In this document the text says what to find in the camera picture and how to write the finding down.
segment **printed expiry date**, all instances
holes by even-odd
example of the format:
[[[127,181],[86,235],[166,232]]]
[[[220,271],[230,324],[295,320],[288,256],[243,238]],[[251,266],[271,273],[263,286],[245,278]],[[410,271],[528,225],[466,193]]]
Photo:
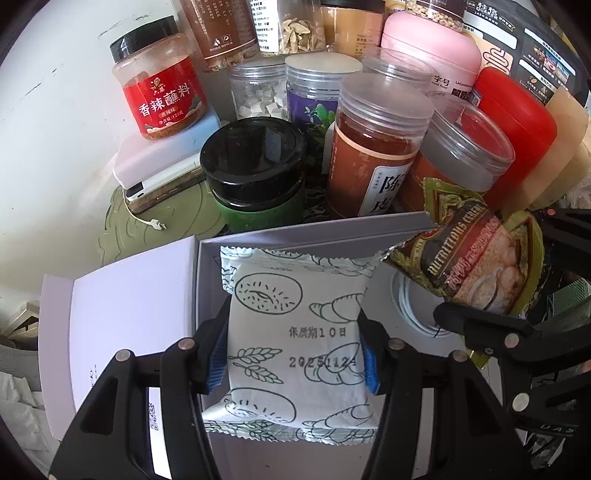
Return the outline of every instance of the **printed expiry date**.
[[[329,368],[347,368],[349,365],[357,365],[355,357],[349,356],[305,356],[290,357],[290,368],[314,368],[314,367],[329,367]]]

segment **plastic jar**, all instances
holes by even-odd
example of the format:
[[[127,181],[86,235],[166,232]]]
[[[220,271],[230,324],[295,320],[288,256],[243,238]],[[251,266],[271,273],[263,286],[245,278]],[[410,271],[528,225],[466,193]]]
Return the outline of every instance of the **plastic jar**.
[[[189,59],[189,39],[178,33],[174,17],[132,30],[111,44],[111,53],[113,74],[145,138],[170,137],[207,111]]]
[[[263,55],[326,48],[319,0],[251,0],[251,10]]]
[[[279,118],[245,118],[215,132],[201,165],[234,233],[300,223],[304,210],[304,137]]]
[[[273,116],[289,120],[285,91],[285,56],[256,57],[228,72],[238,119]]]
[[[362,65],[347,55],[316,52],[292,55],[287,65],[287,104],[290,122],[304,132],[306,163],[320,173],[326,131],[335,120],[340,86]]]
[[[424,209],[426,177],[484,193],[515,158],[503,130],[471,103],[449,93],[429,92],[427,97],[435,113],[398,195],[405,210]]]
[[[259,52],[246,0],[180,0],[208,72],[231,67]]]
[[[386,213],[431,117],[423,92],[376,73],[355,73],[339,97],[327,207],[337,217]]]
[[[482,57],[472,38],[406,12],[390,15],[382,46],[428,63],[436,74],[431,90],[466,99],[480,72]]]
[[[407,0],[406,11],[461,32],[467,0]]]
[[[485,195],[488,206],[496,209],[548,153],[556,139],[556,122],[530,92],[493,67],[480,72],[471,101],[503,130],[515,149],[515,161]]]
[[[361,59],[366,47],[379,45],[383,0],[321,0],[321,4],[330,51]]]
[[[361,58],[363,71],[380,73],[426,92],[431,88],[435,70],[422,60],[388,48],[369,47]]]

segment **qr code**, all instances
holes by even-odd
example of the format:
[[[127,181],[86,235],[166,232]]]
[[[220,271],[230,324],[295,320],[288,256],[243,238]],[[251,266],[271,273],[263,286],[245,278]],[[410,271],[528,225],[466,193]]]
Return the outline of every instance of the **qr code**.
[[[156,408],[152,402],[148,403],[148,417],[150,417],[150,428],[158,431],[158,420],[156,420]]]

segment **white fabric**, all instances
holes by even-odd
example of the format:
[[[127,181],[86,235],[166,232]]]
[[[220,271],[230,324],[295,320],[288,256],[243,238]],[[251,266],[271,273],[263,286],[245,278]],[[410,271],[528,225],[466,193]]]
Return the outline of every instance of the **white fabric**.
[[[37,408],[41,410],[45,410],[45,402],[43,401],[43,394],[41,392],[31,392],[33,394],[33,398],[35,399],[35,403],[37,404]]]
[[[0,400],[18,402],[20,399],[12,375],[0,372]]]
[[[25,450],[49,450],[33,408],[24,403],[0,400],[0,416]]]
[[[14,380],[14,385],[18,390],[18,394],[21,396],[21,399],[19,400],[20,403],[24,403],[31,407],[36,407],[37,403],[33,398],[33,394],[31,392],[31,388],[29,387],[29,382],[27,381],[27,379],[18,377],[12,377],[12,379]]]

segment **beige container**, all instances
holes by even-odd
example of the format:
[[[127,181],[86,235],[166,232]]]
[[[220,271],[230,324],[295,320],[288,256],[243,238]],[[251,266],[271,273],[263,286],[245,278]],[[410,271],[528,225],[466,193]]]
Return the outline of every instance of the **beige container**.
[[[382,0],[325,0],[322,17],[330,51],[361,59],[366,47],[379,45],[382,35]]]
[[[501,209],[503,218],[526,209],[544,193],[577,153],[587,131],[587,112],[565,88],[556,91],[546,110],[556,121],[556,140],[524,181],[508,195]]]

